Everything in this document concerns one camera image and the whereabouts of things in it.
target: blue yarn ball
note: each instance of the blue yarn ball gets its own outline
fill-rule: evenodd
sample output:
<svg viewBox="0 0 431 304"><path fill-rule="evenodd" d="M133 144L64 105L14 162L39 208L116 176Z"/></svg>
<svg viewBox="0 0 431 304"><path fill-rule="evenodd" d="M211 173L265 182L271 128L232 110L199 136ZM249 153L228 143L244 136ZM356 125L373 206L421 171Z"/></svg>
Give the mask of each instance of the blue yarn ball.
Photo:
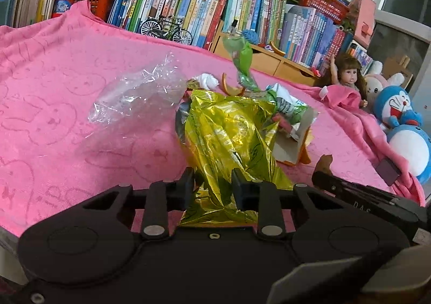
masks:
<svg viewBox="0 0 431 304"><path fill-rule="evenodd" d="M259 36L255 31L246 29L242 31L242 34L250 44L257 45L259 43Z"/></svg>

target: doll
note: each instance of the doll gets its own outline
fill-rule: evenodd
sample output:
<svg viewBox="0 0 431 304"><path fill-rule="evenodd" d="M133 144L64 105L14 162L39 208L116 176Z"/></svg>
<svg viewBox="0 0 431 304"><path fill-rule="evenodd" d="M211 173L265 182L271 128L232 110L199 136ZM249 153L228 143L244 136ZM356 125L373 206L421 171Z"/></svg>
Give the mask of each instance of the doll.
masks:
<svg viewBox="0 0 431 304"><path fill-rule="evenodd" d="M319 86L329 85L343 85L350 87L359 92L361 95L361 107L366 107L367 102L367 91L366 83L361 74L361 64L359 61L346 54L342 53L335 58L331 56L331 71L326 72L325 75L320 78Z"/></svg>

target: white bunny plush toy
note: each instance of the white bunny plush toy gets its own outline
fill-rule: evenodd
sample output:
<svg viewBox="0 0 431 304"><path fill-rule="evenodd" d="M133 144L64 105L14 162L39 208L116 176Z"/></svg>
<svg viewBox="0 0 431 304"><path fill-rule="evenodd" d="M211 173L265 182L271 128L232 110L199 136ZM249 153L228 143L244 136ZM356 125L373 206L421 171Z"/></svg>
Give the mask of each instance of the white bunny plush toy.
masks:
<svg viewBox="0 0 431 304"><path fill-rule="evenodd" d="M379 61L374 61L370 71L364 76L367 90L368 108L373 108L374 101L378 94L385 88L391 85L400 86L404 82L404 75L396 73L386 80L380 73L383 64Z"/></svg>

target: stuffed toy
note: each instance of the stuffed toy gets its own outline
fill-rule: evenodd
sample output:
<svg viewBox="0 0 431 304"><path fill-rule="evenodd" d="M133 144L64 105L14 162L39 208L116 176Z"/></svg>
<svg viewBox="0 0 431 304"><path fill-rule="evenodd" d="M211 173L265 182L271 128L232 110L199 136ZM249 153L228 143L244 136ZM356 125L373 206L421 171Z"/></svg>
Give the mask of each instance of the stuffed toy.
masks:
<svg viewBox="0 0 431 304"><path fill-rule="evenodd" d="M409 172L421 184L431 176L431 138L419 126L401 124L387 135L391 148L409 162Z"/></svg>
<svg viewBox="0 0 431 304"><path fill-rule="evenodd" d="M394 74L388 80L380 75L382 70L381 62L375 61L369 73L364 76L367 90L368 107L372 108L374 102L381 91L388 86L399 86L404 82L404 75L401 73Z"/></svg>
<svg viewBox="0 0 431 304"><path fill-rule="evenodd" d="M403 124L422 126L421 114L413 110L409 95L400 86L385 87L374 101L373 112L391 129Z"/></svg>

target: yellow foil wrapper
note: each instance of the yellow foil wrapper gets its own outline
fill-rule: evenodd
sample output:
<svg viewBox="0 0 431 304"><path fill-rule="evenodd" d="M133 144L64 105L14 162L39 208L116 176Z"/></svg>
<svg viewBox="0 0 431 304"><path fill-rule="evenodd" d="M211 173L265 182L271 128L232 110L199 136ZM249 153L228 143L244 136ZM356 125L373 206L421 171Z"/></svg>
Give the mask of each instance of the yellow foil wrapper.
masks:
<svg viewBox="0 0 431 304"><path fill-rule="evenodd" d="M231 172L267 180L279 189L293 184L272 156L278 123L269 119L274 105L246 97L194 90L185 139L199 188L182 226L243 226L257 222L254 211L241 212L232 194Z"/></svg>

